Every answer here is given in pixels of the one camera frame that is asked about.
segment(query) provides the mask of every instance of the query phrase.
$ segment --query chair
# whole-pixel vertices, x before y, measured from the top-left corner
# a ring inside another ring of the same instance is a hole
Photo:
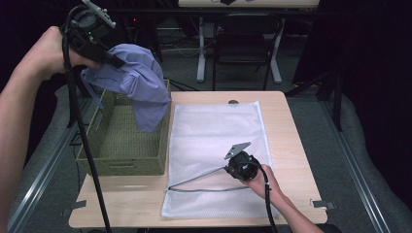
[[[269,14],[239,13],[220,18],[214,27],[213,90],[217,64],[257,66],[257,69],[266,66],[262,88],[266,90],[276,38],[282,27],[282,21]]]

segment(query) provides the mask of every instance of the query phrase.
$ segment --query wooden table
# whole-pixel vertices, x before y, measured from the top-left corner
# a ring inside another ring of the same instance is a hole
[[[310,200],[321,200],[309,163],[294,125],[285,95],[280,91],[183,91],[172,92],[177,104],[239,103],[259,101],[275,176],[285,194],[315,223],[325,223],[326,212]],[[161,216],[167,168],[163,176],[100,177],[112,227],[221,227],[269,225],[267,217],[256,218],[167,218]],[[74,228],[104,227],[92,177],[87,175],[78,201],[86,206],[73,210],[69,224]],[[276,224],[287,224],[282,216]]]
[[[317,8],[320,0],[236,0],[230,5],[220,0],[179,0],[179,7],[240,7],[240,8]]]

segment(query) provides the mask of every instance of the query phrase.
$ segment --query white table leg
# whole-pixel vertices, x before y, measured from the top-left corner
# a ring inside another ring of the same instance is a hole
[[[276,62],[276,54],[278,53],[279,44],[281,43],[282,34],[283,34],[283,28],[282,28],[281,32],[279,33],[278,38],[276,38],[275,49],[274,49],[273,55],[272,55],[272,62],[270,62],[270,69],[272,70],[273,81],[276,84],[282,83],[282,78],[281,78],[281,74],[279,73],[278,63]]]
[[[205,81],[205,38],[203,34],[203,17],[199,18],[199,64],[197,66],[197,82],[203,83]]]

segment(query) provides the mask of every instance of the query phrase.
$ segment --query white mesh laundry bag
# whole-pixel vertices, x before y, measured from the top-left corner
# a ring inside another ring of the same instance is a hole
[[[273,167],[258,102],[176,105],[161,215],[267,216],[264,200],[223,169],[231,146],[246,142],[245,152]]]

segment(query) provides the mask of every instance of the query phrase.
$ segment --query mesh basket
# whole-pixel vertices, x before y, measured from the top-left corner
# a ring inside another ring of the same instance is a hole
[[[169,81],[165,81],[170,91]],[[87,138],[100,176],[163,175],[170,119],[170,104],[154,132],[136,127],[131,100],[104,90],[103,109],[97,108],[87,130]],[[77,162],[91,174],[82,146]]]

